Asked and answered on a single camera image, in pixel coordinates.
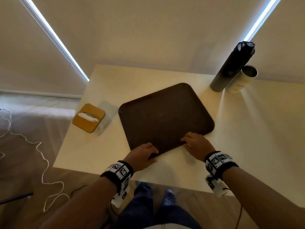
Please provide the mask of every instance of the blue jeans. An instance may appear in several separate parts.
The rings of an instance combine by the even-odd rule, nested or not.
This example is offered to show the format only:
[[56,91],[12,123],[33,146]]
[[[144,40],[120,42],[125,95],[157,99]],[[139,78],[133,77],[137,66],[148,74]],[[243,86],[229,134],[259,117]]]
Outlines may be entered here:
[[140,185],[135,189],[132,201],[120,213],[112,229],[143,229],[158,224],[175,223],[191,229],[202,229],[196,220],[176,205],[161,206],[153,213],[153,193],[149,186]]

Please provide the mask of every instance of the wooden floor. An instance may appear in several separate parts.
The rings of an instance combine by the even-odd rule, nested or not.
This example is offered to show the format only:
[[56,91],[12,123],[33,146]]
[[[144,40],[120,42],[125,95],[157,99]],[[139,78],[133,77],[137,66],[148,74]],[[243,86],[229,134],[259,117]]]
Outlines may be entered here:
[[[56,97],[0,95],[0,107],[7,108],[13,113],[12,131],[22,133],[31,142],[42,141],[39,149],[50,161],[50,169],[46,172],[44,181],[63,181],[63,192],[68,195],[98,178],[98,175],[94,174],[52,168],[78,102],[76,99]],[[1,118],[2,116],[8,117],[8,113],[5,110],[0,111],[0,135],[5,133],[7,127],[7,122]],[[27,143],[21,136],[5,135],[0,138],[0,153],[5,153],[5,157],[0,160],[0,200],[34,191],[30,199],[0,205],[0,228],[38,228],[67,202],[66,196],[60,196],[53,206],[43,213],[45,199],[58,193],[61,185],[41,184],[41,174],[47,164],[35,150],[35,145]],[[130,186],[134,190],[135,182],[131,182]],[[171,187],[156,184],[151,184],[151,187],[154,207],[157,210],[165,190]],[[219,199],[211,193],[181,188],[172,190],[176,193],[177,204],[189,212],[202,228],[235,228],[240,211],[240,203],[235,197],[224,196]],[[128,194],[124,206],[132,196],[133,191]],[[243,210],[238,228],[257,226]]]

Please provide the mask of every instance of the wristband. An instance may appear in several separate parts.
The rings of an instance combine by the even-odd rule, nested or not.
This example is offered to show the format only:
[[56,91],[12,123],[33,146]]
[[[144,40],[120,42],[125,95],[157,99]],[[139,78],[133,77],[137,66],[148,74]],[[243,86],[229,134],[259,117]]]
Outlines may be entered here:
[[133,176],[134,171],[131,165],[124,161],[117,161],[109,166],[101,177],[107,177],[113,184],[116,185],[116,190],[119,195],[127,189],[129,180]]
[[209,153],[204,162],[206,164],[207,171],[215,178],[219,178],[222,180],[222,174],[227,169],[231,168],[232,166],[239,167],[233,159],[220,151],[215,151]]

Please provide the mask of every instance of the white cup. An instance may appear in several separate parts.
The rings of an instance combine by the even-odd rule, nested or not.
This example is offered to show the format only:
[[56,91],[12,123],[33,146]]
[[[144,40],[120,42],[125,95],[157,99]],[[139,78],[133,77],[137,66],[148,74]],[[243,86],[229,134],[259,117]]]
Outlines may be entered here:
[[240,92],[248,83],[257,77],[258,71],[251,65],[245,65],[236,77],[228,84],[226,90],[231,93]]

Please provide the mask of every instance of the white table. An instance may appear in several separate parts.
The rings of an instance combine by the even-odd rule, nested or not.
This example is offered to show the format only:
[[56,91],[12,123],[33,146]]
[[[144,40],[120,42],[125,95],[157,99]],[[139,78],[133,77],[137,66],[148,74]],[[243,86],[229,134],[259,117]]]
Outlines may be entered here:
[[[215,121],[207,138],[217,150],[270,187],[305,207],[305,85],[255,80],[241,94],[216,93],[213,76],[97,65],[82,96],[112,122],[99,136],[70,125],[54,167],[101,174],[129,152],[117,109],[121,104],[177,83],[192,86]],[[183,147],[158,157],[133,180],[211,192],[208,172]]]

